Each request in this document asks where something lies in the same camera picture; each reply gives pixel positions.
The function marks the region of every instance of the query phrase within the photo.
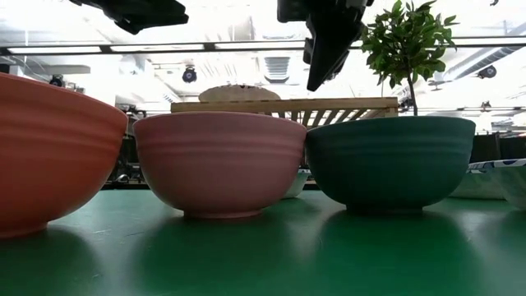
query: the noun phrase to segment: bowl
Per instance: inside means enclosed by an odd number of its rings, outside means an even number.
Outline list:
[[[502,200],[501,184],[492,169],[468,169],[450,197]]]
[[[44,229],[110,175],[127,116],[88,96],[0,74],[0,238]]]
[[[526,210],[526,159],[485,161],[470,164],[469,168],[492,174],[502,196],[513,206]]]
[[[197,218],[257,215],[284,196],[302,160],[307,129],[288,119],[174,113],[133,125],[146,182]]]
[[[297,197],[300,193],[302,193],[303,187],[305,186],[305,183],[307,182],[307,179],[309,178],[310,175],[311,175],[310,170],[299,169],[298,174],[296,174],[296,178],[294,179],[293,184],[287,190],[287,193],[285,193],[284,198],[294,198],[294,197]]]
[[[200,102],[232,102],[252,100],[279,100],[274,91],[259,86],[217,86],[203,91],[199,95]]]
[[[306,148],[316,184],[351,211],[420,211],[447,197],[468,168],[475,123],[399,117],[311,129]]]

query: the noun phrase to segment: green table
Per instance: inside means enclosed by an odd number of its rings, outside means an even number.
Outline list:
[[[46,233],[0,241],[0,295],[526,294],[526,215],[505,201],[356,217],[300,197],[197,221],[149,191],[101,192]]]

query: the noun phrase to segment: black robotic arm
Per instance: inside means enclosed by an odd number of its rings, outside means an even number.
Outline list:
[[[123,30],[188,22],[186,8],[174,0],[70,0],[101,9]],[[349,46],[360,38],[365,8],[374,0],[278,0],[278,21],[305,21],[312,38],[305,40],[303,61],[311,65],[307,89],[317,90],[334,78],[348,56]]]

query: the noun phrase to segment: bowl rim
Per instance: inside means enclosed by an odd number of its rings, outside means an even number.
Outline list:
[[[65,94],[68,94],[68,95],[71,95],[71,96],[75,96],[79,99],[83,99],[83,100],[87,100],[93,104],[97,104],[98,106],[102,107],[102,108],[109,108],[112,110],[112,112],[115,112],[116,114],[119,113],[121,115],[123,115],[126,120],[127,120],[127,115],[121,111],[119,108],[115,107],[115,106],[112,106],[110,104],[106,104],[104,102],[101,102],[99,101],[98,99],[96,98],[92,98],[88,95],[84,95],[84,94],[80,94],[80,93],[77,93],[75,91],[71,91],[71,90],[66,90],[65,88],[62,88],[62,87],[56,87],[56,86],[51,86],[49,84],[46,84],[46,83],[43,83],[41,81],[34,81],[34,80],[31,80],[31,79],[28,79],[28,78],[24,78],[24,77],[20,77],[20,76],[14,76],[14,75],[11,75],[11,74],[6,74],[6,73],[0,73],[0,79],[6,79],[6,80],[12,80],[12,81],[19,81],[19,82],[22,82],[22,83],[29,83],[33,86],[37,86],[37,87],[42,87],[44,89],[48,89],[48,90],[51,90],[51,91],[58,91],[58,92],[62,92],[62,93],[65,93]]]
[[[160,114],[160,115],[154,115],[147,118],[141,118],[133,123],[133,127],[137,124],[141,124],[144,122],[148,122],[151,120],[161,119],[161,118],[171,118],[171,117],[181,117],[181,116],[192,116],[192,115],[233,115],[233,116],[239,116],[239,117],[257,117],[257,118],[265,118],[269,120],[279,120],[283,123],[287,124],[294,124],[298,127],[303,127],[303,129],[307,130],[306,127],[304,127],[301,123],[296,123],[290,119],[287,118],[275,118],[269,115],[264,114],[255,114],[255,113],[244,113],[244,112],[232,112],[232,111],[188,111],[188,112],[177,112],[177,113],[167,113],[167,114]]]
[[[526,159],[489,160],[469,164],[468,170],[498,169],[526,166]]]
[[[368,119],[346,121],[342,123],[331,123],[325,126],[311,128],[309,132],[319,131],[321,129],[331,128],[331,127],[340,126],[340,125],[368,124],[368,123],[371,123],[372,121],[389,122],[389,121],[400,121],[400,120],[419,121],[419,120],[433,120],[433,119],[442,119],[442,120],[446,119],[450,121],[458,121],[460,123],[472,123],[473,127],[476,127],[476,124],[473,121],[469,119],[465,119],[465,118],[452,118],[448,116],[394,116],[394,117],[388,117],[388,118],[368,118]]]

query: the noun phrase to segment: orange bowl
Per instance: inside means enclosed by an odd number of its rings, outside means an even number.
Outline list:
[[[290,188],[307,129],[267,115],[195,112],[133,125],[142,173],[155,195],[185,215],[258,214]]]
[[[120,110],[0,74],[0,238],[44,229],[88,202],[111,174],[127,126]]]

